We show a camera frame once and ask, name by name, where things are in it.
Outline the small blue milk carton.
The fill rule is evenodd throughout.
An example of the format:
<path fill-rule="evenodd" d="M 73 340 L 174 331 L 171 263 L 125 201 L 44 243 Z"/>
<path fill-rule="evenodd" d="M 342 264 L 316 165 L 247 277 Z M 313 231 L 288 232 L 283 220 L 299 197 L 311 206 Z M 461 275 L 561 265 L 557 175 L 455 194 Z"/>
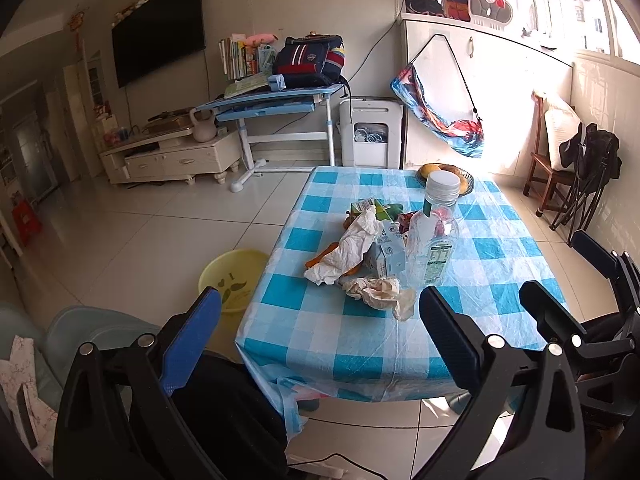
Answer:
<path fill-rule="evenodd" d="M 400 278 L 405 273 L 405 243 L 395 222 L 382 221 L 382 233 L 372 243 L 363 263 L 378 278 Z"/>

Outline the woven fruit plate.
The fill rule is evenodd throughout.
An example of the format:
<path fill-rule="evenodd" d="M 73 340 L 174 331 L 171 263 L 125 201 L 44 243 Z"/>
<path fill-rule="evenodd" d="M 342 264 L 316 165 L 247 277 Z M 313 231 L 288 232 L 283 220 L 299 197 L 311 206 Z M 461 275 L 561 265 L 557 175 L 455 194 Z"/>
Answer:
<path fill-rule="evenodd" d="M 442 171 L 451 172 L 452 174 L 455 174 L 459 178 L 460 180 L 459 196 L 465 196 L 466 194 L 469 194 L 473 191 L 474 178 L 472 174 L 469 173 L 469 171 L 461 169 L 458 166 L 442 164 L 441 162 L 438 162 L 438 164 L 442 166 Z M 426 182 L 419 176 L 418 172 L 416 172 L 416 176 L 419 178 L 419 180 L 422 183 Z"/>

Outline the orange peel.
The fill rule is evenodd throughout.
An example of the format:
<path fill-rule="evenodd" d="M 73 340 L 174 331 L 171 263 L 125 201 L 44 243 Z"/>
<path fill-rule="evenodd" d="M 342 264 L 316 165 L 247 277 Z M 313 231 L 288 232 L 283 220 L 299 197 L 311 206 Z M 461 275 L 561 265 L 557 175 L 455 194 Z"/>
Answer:
<path fill-rule="evenodd" d="M 337 247 L 338 247 L 337 242 L 329 244 L 329 246 L 323 252 L 320 252 L 320 254 L 316 255 L 314 258 L 305 262 L 305 269 L 310 269 L 316 264 L 318 264 L 326 255 L 329 255 L 331 252 L 334 252 L 334 250 Z"/>

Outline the white tv cabinet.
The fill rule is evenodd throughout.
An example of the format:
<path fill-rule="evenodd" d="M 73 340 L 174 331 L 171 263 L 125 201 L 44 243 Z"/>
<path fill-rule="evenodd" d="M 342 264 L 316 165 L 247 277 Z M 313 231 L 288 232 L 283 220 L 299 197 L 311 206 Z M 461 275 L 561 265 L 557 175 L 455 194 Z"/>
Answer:
<path fill-rule="evenodd" d="M 242 148 L 236 131 L 217 133 L 198 142 L 192 128 L 131 140 L 100 154 L 111 184 L 186 181 L 204 174 L 225 184 L 229 172 L 238 172 Z"/>

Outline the wooden chair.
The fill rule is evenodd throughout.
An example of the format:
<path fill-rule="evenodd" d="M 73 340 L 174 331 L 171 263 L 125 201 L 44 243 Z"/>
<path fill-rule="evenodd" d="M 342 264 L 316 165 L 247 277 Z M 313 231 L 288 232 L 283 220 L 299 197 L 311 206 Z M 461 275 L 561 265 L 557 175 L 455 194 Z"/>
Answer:
<path fill-rule="evenodd" d="M 530 153 L 530 166 L 525 180 L 523 195 L 534 192 L 539 198 L 535 214 L 538 218 L 546 210 L 561 212 L 564 206 L 552 204 L 553 196 L 564 200 L 565 195 L 558 190 L 559 185 L 570 186 L 573 182 L 573 165 L 564 168 L 561 164 L 560 145 L 570 140 L 582 124 L 573 107 L 559 96 L 547 98 L 534 91 L 535 105 L 534 149 Z"/>

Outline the yellow plastic basin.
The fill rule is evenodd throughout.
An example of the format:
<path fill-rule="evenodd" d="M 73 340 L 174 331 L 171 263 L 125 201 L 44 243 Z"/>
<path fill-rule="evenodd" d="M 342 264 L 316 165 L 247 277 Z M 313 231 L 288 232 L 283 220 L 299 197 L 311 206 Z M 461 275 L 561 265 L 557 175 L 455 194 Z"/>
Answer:
<path fill-rule="evenodd" d="M 222 312 L 244 312 L 254 295 L 268 256 L 256 249 L 240 248 L 211 261 L 198 279 L 198 291 L 213 287 L 220 293 Z"/>

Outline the white air purifier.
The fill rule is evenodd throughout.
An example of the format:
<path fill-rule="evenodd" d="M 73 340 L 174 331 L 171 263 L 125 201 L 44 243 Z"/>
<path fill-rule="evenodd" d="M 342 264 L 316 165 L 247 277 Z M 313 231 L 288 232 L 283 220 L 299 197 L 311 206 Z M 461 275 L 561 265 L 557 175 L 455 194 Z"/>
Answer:
<path fill-rule="evenodd" d="M 342 165 L 399 169 L 403 112 L 392 99 L 341 99 Z"/>

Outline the red plastic stool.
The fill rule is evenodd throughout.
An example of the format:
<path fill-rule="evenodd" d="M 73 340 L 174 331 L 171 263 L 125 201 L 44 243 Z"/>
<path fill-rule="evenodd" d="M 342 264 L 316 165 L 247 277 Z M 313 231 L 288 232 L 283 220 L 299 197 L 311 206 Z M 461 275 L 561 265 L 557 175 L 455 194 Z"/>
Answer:
<path fill-rule="evenodd" d="M 28 200 L 20 200 L 12 209 L 18 236 L 24 246 L 42 232 L 43 225 Z"/>

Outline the blue checkered tablecloth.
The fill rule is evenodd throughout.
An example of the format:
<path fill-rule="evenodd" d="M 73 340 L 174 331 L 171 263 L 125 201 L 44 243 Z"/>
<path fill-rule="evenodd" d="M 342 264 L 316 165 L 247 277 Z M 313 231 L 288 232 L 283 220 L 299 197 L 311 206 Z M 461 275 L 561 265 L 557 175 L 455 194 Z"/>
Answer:
<path fill-rule="evenodd" d="M 238 330 L 250 374 L 282 416 L 303 429 L 308 399 L 408 401 L 442 396 L 454 382 L 420 319 L 421 289 L 393 219 L 418 212 L 424 186 L 410 171 L 320 166 L 286 220 Z M 489 180 L 436 208 L 426 284 L 456 312 L 514 347 L 540 349 L 518 299 L 535 281 L 554 298 L 554 274 L 525 223 Z"/>

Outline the black folding chair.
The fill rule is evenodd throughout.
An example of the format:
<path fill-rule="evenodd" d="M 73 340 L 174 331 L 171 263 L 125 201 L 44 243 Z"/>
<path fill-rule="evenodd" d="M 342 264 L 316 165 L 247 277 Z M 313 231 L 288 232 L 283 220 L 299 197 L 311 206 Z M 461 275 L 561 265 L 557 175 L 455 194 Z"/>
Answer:
<path fill-rule="evenodd" d="M 568 226 L 568 246 L 573 245 L 577 231 L 588 229 L 608 182 L 620 177 L 623 162 L 618 156 L 619 148 L 618 137 L 596 124 L 579 124 L 577 133 L 560 145 L 562 165 L 572 164 L 574 172 L 568 194 L 550 229 Z"/>

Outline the pink plush toy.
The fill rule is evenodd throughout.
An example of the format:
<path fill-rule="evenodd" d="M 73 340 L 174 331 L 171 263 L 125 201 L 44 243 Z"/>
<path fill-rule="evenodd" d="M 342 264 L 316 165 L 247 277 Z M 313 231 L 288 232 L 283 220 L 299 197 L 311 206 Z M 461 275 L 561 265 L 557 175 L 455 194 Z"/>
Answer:
<path fill-rule="evenodd" d="M 263 32 L 262 34 L 255 34 L 248 36 L 244 39 L 244 44 L 250 47 L 259 47 L 263 44 L 274 44 L 278 40 L 278 37 L 271 32 Z"/>

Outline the black wall television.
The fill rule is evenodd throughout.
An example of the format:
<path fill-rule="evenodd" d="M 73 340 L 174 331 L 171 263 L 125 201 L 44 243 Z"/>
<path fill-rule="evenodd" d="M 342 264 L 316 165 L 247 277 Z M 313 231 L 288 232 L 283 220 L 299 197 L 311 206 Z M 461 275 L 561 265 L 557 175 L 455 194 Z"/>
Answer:
<path fill-rule="evenodd" d="M 112 28 L 120 88 L 205 48 L 202 0 L 149 0 Z"/>

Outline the large white tissue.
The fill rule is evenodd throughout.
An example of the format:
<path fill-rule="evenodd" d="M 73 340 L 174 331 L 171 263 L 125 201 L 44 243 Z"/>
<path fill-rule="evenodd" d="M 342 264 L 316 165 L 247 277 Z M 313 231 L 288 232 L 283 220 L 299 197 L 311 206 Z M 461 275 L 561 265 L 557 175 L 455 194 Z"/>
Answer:
<path fill-rule="evenodd" d="M 358 214 L 334 248 L 304 272 L 304 277 L 316 285 L 333 285 L 341 276 L 363 262 L 364 255 L 382 234 L 383 225 L 376 218 L 374 205 Z"/>

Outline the yellow mango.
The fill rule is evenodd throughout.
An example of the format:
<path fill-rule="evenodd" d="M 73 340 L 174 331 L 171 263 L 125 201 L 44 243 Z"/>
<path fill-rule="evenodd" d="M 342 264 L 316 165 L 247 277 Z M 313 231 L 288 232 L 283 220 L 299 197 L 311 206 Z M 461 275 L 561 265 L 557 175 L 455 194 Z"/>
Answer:
<path fill-rule="evenodd" d="M 434 172 L 442 170 L 442 166 L 440 166 L 437 162 L 428 162 L 427 164 L 422 165 L 419 170 L 419 176 L 426 181 L 428 176 Z"/>

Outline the row of books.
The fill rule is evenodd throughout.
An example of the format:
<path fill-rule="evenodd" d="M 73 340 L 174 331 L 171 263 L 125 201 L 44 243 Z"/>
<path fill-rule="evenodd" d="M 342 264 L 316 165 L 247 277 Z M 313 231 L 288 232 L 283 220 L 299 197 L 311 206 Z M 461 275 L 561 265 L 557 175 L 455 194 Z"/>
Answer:
<path fill-rule="evenodd" d="M 218 50 L 224 76 L 228 81 L 236 81 L 258 73 L 270 73 L 277 49 L 274 44 L 263 44 L 250 47 L 244 44 L 248 37 L 243 34 L 233 34 L 218 41 Z"/>

